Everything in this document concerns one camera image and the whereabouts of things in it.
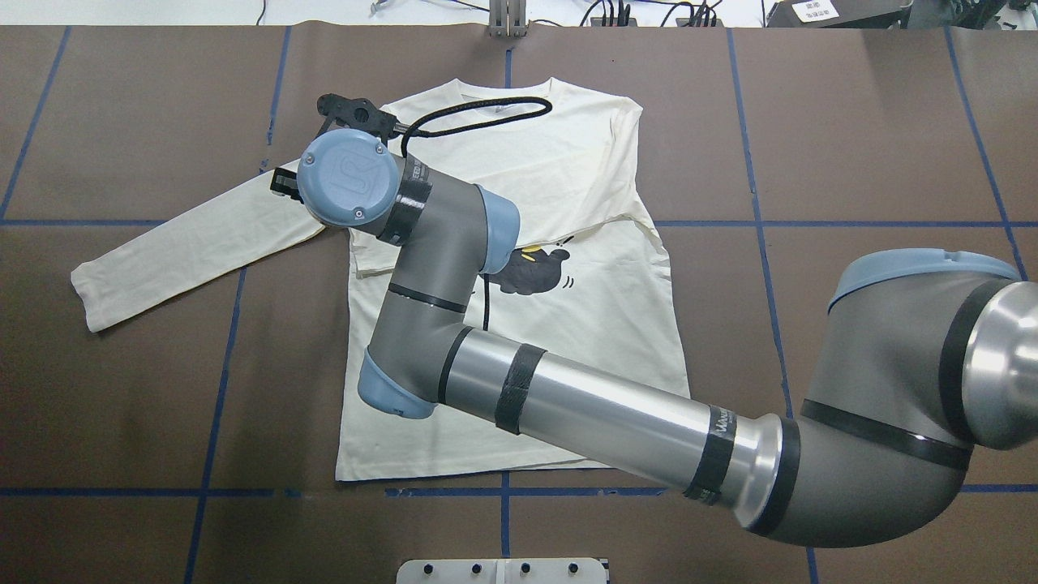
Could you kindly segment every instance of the robotic arm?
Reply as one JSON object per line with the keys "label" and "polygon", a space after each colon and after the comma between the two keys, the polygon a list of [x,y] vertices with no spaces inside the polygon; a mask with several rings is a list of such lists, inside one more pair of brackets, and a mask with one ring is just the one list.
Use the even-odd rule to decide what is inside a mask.
{"label": "robotic arm", "polygon": [[955,498],[975,444],[1038,434],[1038,285],[991,257],[900,249],[851,263],[801,416],[749,419],[466,327],[477,274],[516,245],[508,199],[351,128],[310,143],[298,188],[322,222],[401,247],[358,388],[382,412],[455,408],[816,547],[922,527]]}

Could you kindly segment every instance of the white label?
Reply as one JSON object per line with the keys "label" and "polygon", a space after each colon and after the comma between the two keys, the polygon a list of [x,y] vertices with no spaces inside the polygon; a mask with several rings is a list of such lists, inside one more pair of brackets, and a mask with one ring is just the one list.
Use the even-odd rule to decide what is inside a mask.
{"label": "white label", "polygon": [[818,22],[835,19],[840,16],[830,0],[811,0],[793,4],[793,11],[800,22]]}

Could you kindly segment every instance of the barcode sticker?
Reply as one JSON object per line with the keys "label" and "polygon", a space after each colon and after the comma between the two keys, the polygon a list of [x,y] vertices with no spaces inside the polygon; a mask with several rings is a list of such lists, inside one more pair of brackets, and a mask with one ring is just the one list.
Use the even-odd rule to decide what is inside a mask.
{"label": "barcode sticker", "polygon": [[793,11],[800,22],[827,21],[840,17],[830,0],[811,0],[793,4]]}

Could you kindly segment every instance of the blue joint cap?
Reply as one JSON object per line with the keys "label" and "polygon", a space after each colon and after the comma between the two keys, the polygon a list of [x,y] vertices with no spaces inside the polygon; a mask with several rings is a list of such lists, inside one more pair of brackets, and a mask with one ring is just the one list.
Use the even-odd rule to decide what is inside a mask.
{"label": "blue joint cap", "polygon": [[988,255],[972,251],[945,251],[929,247],[887,249],[869,253],[851,261],[840,276],[837,294],[828,310],[841,299],[866,285],[919,273],[975,271],[1009,279],[1019,279],[1016,268]]}
{"label": "blue joint cap", "polygon": [[411,420],[429,418],[436,408],[435,404],[419,398],[390,380],[382,368],[375,364],[367,350],[364,350],[364,363],[360,366],[357,393],[364,404],[375,410]]}
{"label": "blue joint cap", "polygon": [[360,130],[326,132],[299,159],[299,196],[322,223],[352,227],[389,210],[400,169],[389,148]]}
{"label": "blue joint cap", "polygon": [[509,263],[519,240],[519,208],[508,198],[475,186],[487,211],[487,258],[480,273],[497,273]]}

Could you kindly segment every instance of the white fabric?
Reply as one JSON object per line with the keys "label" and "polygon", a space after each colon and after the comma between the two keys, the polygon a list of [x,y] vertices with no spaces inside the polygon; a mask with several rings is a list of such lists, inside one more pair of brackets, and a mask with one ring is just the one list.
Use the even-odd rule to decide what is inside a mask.
{"label": "white fabric", "polygon": [[[670,258],[634,186],[637,104],[556,79],[515,89],[455,80],[384,109],[409,122],[462,101],[528,94],[546,96],[553,111],[409,144],[410,152],[433,168],[512,199],[522,216],[520,246],[569,253],[559,282],[542,294],[506,295],[500,285],[491,284],[490,331],[688,396]],[[511,115],[517,107],[525,106],[465,112],[426,129]],[[360,400],[360,364],[397,252],[370,234],[351,233],[350,344],[336,479],[600,466],[447,408],[414,421],[376,412]],[[482,327],[483,309],[481,281],[466,324]]]}
{"label": "white fabric", "polygon": [[83,300],[87,328],[103,331],[320,232],[323,225],[302,204],[271,192],[270,174],[77,267],[72,283]]}

